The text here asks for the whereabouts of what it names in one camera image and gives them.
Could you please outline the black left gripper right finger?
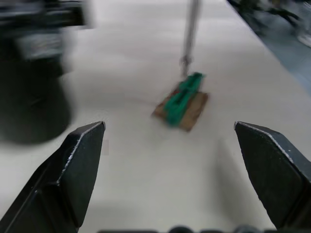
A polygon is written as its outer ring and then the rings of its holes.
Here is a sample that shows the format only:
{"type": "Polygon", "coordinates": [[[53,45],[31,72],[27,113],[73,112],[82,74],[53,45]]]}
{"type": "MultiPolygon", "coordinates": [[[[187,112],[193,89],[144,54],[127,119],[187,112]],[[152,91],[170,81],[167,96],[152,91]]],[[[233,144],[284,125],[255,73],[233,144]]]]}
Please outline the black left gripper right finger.
{"type": "Polygon", "coordinates": [[[311,231],[311,163],[281,133],[242,121],[234,130],[249,180],[277,230],[311,231]]]}

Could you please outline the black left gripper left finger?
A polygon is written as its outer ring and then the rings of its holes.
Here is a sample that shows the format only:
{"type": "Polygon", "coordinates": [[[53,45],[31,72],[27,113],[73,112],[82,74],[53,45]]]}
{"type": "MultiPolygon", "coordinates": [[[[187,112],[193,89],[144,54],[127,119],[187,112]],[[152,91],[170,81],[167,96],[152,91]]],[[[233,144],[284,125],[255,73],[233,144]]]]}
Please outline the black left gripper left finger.
{"type": "Polygon", "coordinates": [[[76,233],[97,178],[105,123],[68,134],[32,174],[0,220],[2,233],[76,233]]]}

